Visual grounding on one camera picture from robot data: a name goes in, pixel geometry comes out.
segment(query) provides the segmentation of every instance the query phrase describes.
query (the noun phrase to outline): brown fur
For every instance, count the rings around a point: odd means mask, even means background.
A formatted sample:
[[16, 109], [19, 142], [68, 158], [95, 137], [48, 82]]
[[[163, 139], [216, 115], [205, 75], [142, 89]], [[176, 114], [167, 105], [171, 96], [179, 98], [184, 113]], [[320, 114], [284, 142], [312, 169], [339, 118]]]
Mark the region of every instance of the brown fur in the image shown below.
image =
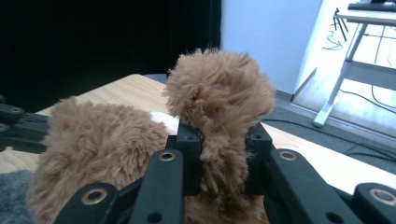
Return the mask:
[[170, 71], [164, 96], [180, 121], [202, 131], [201, 193], [186, 201], [187, 223], [263, 223], [262, 196], [243, 194], [245, 134], [272, 111], [274, 88], [247, 54], [197, 50]]
[[49, 119], [47, 151], [27, 194], [38, 223], [53, 223], [71, 196], [94, 182], [121, 189], [146, 172], [165, 147], [167, 131], [150, 114], [124, 105], [57, 104]]
[[[242, 192], [248, 176], [245, 134], [271, 112], [274, 89], [247, 54], [197, 50], [182, 55], [165, 88], [170, 112], [204, 134], [201, 193], [186, 198], [187, 223], [263, 223], [262, 196]], [[39, 223], [53, 223], [80, 188], [107, 182], [121, 189], [141, 177], [167, 132], [149, 113], [123, 105], [57, 104], [47, 151], [27, 202]]]

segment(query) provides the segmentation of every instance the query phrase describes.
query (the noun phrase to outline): black curtain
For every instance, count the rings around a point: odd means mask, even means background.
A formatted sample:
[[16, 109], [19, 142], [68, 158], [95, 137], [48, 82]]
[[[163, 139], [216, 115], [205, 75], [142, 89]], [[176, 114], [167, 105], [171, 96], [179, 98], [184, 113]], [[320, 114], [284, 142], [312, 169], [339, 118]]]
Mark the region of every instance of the black curtain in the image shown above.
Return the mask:
[[219, 48], [220, 0], [0, 0], [0, 94], [35, 112]]

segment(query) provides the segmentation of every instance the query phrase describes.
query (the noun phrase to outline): white desk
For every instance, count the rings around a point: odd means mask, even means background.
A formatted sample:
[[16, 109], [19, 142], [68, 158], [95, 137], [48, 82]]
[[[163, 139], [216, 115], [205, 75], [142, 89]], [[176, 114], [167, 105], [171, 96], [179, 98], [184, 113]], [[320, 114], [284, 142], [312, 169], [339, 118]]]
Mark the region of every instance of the white desk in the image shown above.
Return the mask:
[[360, 26], [357, 28], [359, 33], [355, 33], [352, 39], [343, 66], [341, 68], [340, 75], [337, 78], [334, 87], [332, 88], [332, 93], [329, 100], [320, 109], [313, 121], [314, 126], [318, 128], [324, 126], [327, 118], [332, 112], [332, 107], [335, 104], [335, 97], [338, 94], [344, 78], [396, 91], [396, 69], [353, 61], [356, 49], [361, 42], [361, 38], [366, 31], [367, 25], [375, 24], [396, 26], [396, 13], [342, 10], [337, 14], [337, 16], [341, 19], [347, 19], [349, 22], [360, 23]]

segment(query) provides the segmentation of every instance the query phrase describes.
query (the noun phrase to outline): white wall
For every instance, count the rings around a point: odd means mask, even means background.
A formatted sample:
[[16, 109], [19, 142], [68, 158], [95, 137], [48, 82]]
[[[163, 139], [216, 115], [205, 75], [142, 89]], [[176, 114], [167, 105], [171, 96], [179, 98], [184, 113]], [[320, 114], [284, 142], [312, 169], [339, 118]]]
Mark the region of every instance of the white wall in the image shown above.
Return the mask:
[[329, 28], [332, 23], [332, 16], [337, 6], [347, 6], [345, 0], [324, 0], [320, 8], [317, 21], [315, 23], [312, 35], [309, 39], [302, 61], [299, 76], [294, 88], [294, 92], [304, 83], [318, 66], [318, 60], [321, 58], [323, 43], [330, 34]]
[[221, 48], [248, 52], [278, 90], [294, 94], [322, 1], [222, 0]]

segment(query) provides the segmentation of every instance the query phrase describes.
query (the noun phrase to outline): black metal bracket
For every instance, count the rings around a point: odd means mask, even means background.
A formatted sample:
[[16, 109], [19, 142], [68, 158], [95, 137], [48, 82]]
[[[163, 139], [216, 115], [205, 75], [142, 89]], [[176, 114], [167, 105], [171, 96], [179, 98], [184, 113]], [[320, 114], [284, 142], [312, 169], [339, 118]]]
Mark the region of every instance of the black metal bracket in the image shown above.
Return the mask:
[[[47, 117], [0, 105], [0, 123], [0, 146], [45, 150], [39, 142]], [[121, 190], [107, 183], [80, 189], [56, 223], [184, 223], [184, 196], [199, 193], [204, 138], [179, 124], [165, 149], [151, 156], [144, 177]], [[265, 196], [271, 223], [396, 223], [396, 189], [376, 183], [358, 185], [353, 195], [335, 189], [300, 153], [276, 149], [260, 123], [247, 133], [246, 149], [245, 193]]]
[[47, 116], [0, 104], [0, 152], [6, 147], [31, 153], [44, 152], [46, 148], [40, 142], [48, 133], [48, 128]]

